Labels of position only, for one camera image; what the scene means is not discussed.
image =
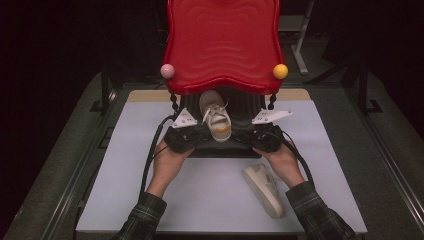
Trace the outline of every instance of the pink ball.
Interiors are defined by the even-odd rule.
[[[162,77],[164,77],[165,79],[170,79],[174,76],[175,74],[175,69],[171,64],[164,64],[161,68],[160,68],[160,74],[162,75]]]

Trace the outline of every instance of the person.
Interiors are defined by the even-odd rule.
[[[155,150],[152,180],[113,240],[154,239],[166,208],[162,199],[165,190],[193,150],[179,154],[168,148],[163,140],[159,142]],[[280,149],[272,153],[253,150],[268,160],[275,174],[289,187],[286,196],[307,239],[355,239],[352,228],[328,208],[314,187],[305,181],[295,155],[286,146],[281,144]]]

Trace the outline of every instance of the shoe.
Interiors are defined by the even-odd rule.
[[[265,211],[272,218],[280,218],[283,215],[283,207],[278,189],[274,177],[266,170],[265,165],[256,164],[247,167],[243,171],[243,176]]]
[[[216,91],[206,91],[200,96],[199,106],[212,137],[217,142],[227,141],[231,137],[231,120],[221,96]]]

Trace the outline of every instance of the dark background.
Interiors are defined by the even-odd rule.
[[[283,2],[285,14],[306,1]],[[158,73],[164,1],[0,2],[0,236],[21,206],[87,84],[104,66],[114,87]],[[358,48],[424,136],[418,1],[316,1],[308,35],[331,35],[337,64]]]

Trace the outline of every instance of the white table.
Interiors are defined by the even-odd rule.
[[[140,99],[148,94],[140,93],[135,92],[130,96],[124,106],[77,231],[118,231],[137,202],[146,155],[157,125],[173,111],[170,102],[162,102],[161,98],[157,102],[144,102]],[[290,96],[292,92],[288,90],[286,93],[284,96]],[[277,101],[275,109],[294,112],[275,124],[295,141],[311,169],[320,196],[355,232],[367,232],[314,102]],[[288,188],[283,182],[277,182],[284,207],[284,215],[280,219],[269,217],[245,182],[242,170],[259,162],[266,163],[264,159],[187,159],[165,193],[164,200],[168,207],[158,231],[246,234],[304,232],[284,194]]]

